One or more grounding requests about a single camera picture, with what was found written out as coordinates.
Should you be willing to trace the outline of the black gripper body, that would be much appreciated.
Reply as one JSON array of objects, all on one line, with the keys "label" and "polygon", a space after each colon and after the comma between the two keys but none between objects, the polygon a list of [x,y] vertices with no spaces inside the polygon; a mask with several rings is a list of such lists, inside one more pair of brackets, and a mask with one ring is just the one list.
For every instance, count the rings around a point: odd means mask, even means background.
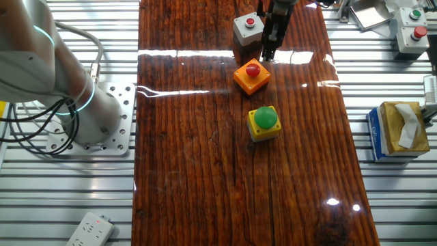
[{"label": "black gripper body", "polygon": [[283,44],[291,11],[289,10],[285,15],[267,12],[265,17],[262,44],[265,49],[277,49]]}]

